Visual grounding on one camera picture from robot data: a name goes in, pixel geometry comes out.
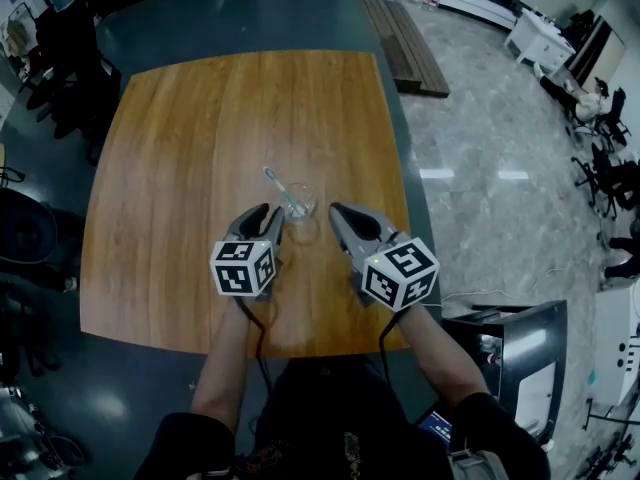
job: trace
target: marble floor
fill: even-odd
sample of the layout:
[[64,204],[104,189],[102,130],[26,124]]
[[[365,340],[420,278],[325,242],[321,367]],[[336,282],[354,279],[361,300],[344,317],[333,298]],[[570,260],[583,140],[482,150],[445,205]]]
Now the marble floor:
[[470,302],[528,303],[566,299],[567,374],[555,447],[554,479],[575,476],[589,451],[616,430],[581,430],[594,364],[594,294],[606,258],[596,235],[628,236],[629,217],[603,221],[574,187],[570,158],[588,158],[590,142],[565,133],[559,105],[531,67],[503,47],[507,32],[447,10],[410,8],[451,88],[444,100],[403,96],[414,160],[421,169],[441,291],[455,296],[444,314]]

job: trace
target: forearm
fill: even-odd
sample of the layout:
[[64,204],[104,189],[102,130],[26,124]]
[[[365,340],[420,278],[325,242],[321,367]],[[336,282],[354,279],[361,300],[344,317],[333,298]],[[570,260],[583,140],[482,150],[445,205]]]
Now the forearm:
[[414,304],[398,325],[427,380],[451,409],[469,395],[489,392],[473,359],[422,305]]
[[247,373],[249,325],[249,319],[229,300],[191,404],[191,412],[224,423],[234,434]]

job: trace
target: wooden bench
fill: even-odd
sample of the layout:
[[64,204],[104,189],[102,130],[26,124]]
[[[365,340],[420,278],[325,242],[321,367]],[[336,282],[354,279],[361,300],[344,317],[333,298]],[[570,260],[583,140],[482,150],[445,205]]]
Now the wooden bench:
[[449,86],[418,27],[398,2],[362,0],[398,92],[446,98]]

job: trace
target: white cabinet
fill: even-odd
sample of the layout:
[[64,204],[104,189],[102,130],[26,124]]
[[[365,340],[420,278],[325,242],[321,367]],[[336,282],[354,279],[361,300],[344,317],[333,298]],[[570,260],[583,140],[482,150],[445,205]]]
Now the white cabinet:
[[596,294],[593,399],[618,405],[634,385],[640,364],[637,338],[640,281]]
[[552,75],[575,53],[556,27],[544,23],[540,17],[526,9],[504,42],[505,46],[509,43],[520,50],[517,62],[524,59],[538,62]]

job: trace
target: table top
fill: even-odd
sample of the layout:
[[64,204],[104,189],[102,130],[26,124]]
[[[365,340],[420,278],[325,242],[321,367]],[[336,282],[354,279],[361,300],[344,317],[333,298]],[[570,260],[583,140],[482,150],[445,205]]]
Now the table top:
[[[82,330],[204,353],[218,326],[209,256],[233,218],[274,201],[262,174],[310,184],[313,240],[285,230],[265,357],[378,350],[390,312],[363,309],[327,212],[383,211],[408,229],[402,174],[375,57],[279,51],[202,59],[135,75],[94,183],[82,257]],[[248,353],[255,349],[252,329]],[[400,333],[388,350],[405,346]]]

